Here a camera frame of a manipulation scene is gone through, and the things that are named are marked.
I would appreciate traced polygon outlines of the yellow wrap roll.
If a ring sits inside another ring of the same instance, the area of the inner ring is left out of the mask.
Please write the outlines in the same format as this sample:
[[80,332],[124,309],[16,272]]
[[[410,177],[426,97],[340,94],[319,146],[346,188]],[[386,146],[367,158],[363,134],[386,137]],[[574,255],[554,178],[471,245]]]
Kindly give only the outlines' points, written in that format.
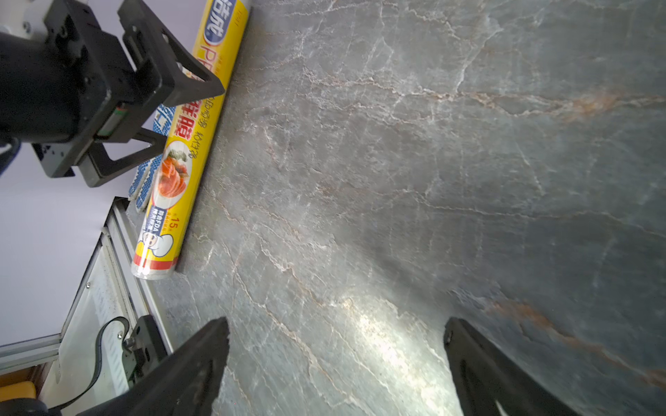
[[[209,1],[194,57],[229,87],[249,20],[250,1]],[[225,95],[178,106],[135,248],[132,274],[168,277],[178,263]]]

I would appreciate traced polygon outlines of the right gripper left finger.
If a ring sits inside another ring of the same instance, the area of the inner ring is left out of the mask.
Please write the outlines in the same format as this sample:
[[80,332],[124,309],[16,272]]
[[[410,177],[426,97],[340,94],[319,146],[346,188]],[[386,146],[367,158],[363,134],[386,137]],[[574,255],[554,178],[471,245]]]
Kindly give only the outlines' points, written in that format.
[[208,322],[124,395],[84,415],[199,415],[213,413],[230,351],[225,317]]

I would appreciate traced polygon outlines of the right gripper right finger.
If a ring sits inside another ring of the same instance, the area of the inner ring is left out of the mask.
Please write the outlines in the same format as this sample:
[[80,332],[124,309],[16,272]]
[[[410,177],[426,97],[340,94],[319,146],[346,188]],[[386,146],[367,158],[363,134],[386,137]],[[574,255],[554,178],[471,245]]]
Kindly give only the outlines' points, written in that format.
[[463,414],[576,414],[469,322],[450,318],[443,344]]

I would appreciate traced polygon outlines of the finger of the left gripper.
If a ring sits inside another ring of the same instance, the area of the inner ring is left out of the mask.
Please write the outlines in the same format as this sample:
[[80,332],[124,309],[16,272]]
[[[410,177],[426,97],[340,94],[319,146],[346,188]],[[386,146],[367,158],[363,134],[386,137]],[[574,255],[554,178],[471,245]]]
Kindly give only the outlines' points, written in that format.
[[119,141],[139,136],[157,107],[176,107],[216,97],[225,87],[193,57],[142,1],[125,1],[118,10],[123,43],[135,64],[130,86],[135,98],[116,129]]
[[89,187],[101,187],[109,181],[136,168],[145,161],[163,153],[168,137],[141,128],[133,140],[149,144],[149,147],[120,159],[111,159],[102,143],[94,142],[78,163],[78,168]]

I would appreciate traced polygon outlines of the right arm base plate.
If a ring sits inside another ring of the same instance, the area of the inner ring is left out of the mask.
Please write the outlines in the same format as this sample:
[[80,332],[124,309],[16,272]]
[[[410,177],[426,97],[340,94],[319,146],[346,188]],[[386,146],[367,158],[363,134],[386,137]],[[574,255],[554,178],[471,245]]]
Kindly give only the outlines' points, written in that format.
[[140,317],[130,336],[122,343],[122,364],[128,386],[131,388],[145,379],[167,356],[154,317]]

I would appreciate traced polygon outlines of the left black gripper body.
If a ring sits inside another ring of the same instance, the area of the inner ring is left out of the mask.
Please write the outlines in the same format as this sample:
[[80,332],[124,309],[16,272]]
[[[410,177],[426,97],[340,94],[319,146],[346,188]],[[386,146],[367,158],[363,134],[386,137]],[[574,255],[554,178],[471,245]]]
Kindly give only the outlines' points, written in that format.
[[130,141],[116,129],[135,98],[135,71],[85,3],[54,1],[43,23],[41,42],[1,36],[1,142],[10,147],[1,165],[26,144],[48,177],[67,178],[94,142]]

